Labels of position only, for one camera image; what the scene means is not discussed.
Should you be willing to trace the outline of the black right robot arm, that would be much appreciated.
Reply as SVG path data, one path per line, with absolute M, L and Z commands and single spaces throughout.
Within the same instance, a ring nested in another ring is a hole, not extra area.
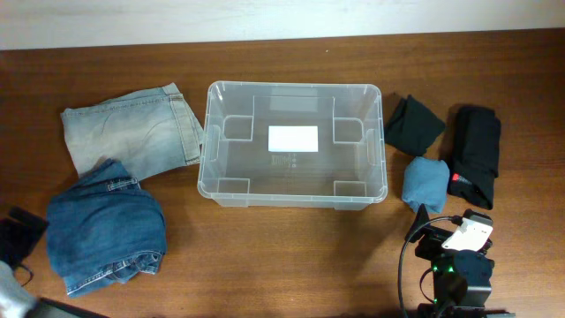
M 495 267 L 495 261 L 486 257 L 493 245 L 492 231 L 493 220 L 486 214 L 467 209 L 460 216 L 431 218 L 420 205 L 399 255 L 397 293 L 403 316 L 514 317 L 504 309 L 486 309 Z M 403 260 L 411 243 L 416 245 L 415 255 L 430 262 L 420 278 L 433 279 L 433 294 L 415 311 L 408 311 L 403 301 Z

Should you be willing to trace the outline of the light blue jeans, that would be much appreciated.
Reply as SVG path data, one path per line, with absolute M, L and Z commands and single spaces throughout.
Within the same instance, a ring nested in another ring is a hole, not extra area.
M 174 83 L 66 109 L 61 119 L 81 177 L 108 159 L 138 180 L 200 161 L 204 131 Z

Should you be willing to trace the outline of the dark blue jeans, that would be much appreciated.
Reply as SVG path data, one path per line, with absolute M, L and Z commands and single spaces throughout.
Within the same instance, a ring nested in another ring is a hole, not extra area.
M 154 275 L 167 253 L 160 204 L 118 161 L 53 197 L 47 218 L 49 262 L 70 298 Z

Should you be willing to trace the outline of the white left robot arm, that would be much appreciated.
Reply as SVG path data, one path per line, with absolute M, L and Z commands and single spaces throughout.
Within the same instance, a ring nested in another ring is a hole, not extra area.
M 1 316 L 16 318 L 104 318 L 86 309 L 47 298 L 36 298 L 17 280 L 23 269 L 28 278 L 34 272 L 23 264 L 41 240 L 49 223 L 10 204 L 1 204 Z

